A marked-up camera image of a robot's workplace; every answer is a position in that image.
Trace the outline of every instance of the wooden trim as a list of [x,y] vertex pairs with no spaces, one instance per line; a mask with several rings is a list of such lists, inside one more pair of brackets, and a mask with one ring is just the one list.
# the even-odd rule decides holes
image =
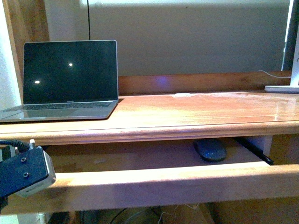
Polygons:
[[[274,71],[288,77],[290,71]],[[119,93],[125,95],[165,94],[202,91],[264,90],[265,85],[289,85],[290,79],[268,76],[264,72],[120,76]]]
[[23,46],[49,41],[43,0],[3,0],[4,12],[21,99],[23,99]]
[[2,0],[3,7],[4,7],[4,13],[7,23],[7,29],[8,29],[8,35],[10,40],[10,46],[12,50],[13,60],[14,60],[14,69],[17,77],[18,87],[19,87],[19,93],[21,97],[21,101],[23,102],[23,52],[20,50],[20,46],[17,40],[14,38],[14,27],[16,26],[15,21],[12,21],[12,15],[11,9],[9,8],[10,0]]
[[299,165],[223,166],[60,173],[54,185],[33,196],[10,196],[2,214],[299,196]]
[[1,139],[29,141],[32,137],[39,145],[68,145],[126,141],[158,141],[195,138],[223,138],[299,133],[299,121],[263,122],[223,125],[149,127],[124,129],[98,129],[76,131],[40,131],[25,133],[1,133]]

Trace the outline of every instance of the computer mouse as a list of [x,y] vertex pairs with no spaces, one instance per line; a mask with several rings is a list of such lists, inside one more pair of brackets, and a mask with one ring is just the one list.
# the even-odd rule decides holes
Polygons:
[[205,161],[221,161],[228,154],[224,144],[218,139],[198,139],[194,141],[194,147]]

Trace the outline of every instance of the white monitor base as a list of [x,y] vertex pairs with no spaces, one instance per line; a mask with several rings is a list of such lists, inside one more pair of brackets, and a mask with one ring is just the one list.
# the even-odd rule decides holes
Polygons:
[[299,85],[290,86],[290,85],[277,85],[277,86],[265,86],[266,92],[277,92],[277,93],[299,93]]

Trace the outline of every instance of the wooden shelf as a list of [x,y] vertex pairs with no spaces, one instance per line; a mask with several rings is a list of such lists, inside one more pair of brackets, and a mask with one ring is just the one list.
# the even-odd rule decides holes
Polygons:
[[299,95],[218,92],[121,97],[109,119],[0,125],[39,145],[299,133]]

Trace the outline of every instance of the black cable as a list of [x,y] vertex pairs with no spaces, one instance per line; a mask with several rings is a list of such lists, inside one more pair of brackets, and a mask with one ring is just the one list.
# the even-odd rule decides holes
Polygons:
[[82,211],[82,224],[84,224],[85,211]]
[[19,140],[0,140],[0,145],[10,145],[13,147],[18,147],[20,153],[26,152],[30,149],[28,143],[19,141]]
[[88,13],[88,38],[90,38],[90,15],[89,15],[89,1],[87,0],[87,13]]
[[112,224],[113,221],[114,221],[114,220],[115,220],[121,213],[123,213],[125,210],[126,210],[126,209],[123,209],[123,210],[121,210],[119,213],[117,213],[117,215],[114,216],[114,218],[111,220],[111,222],[110,222],[109,224]]

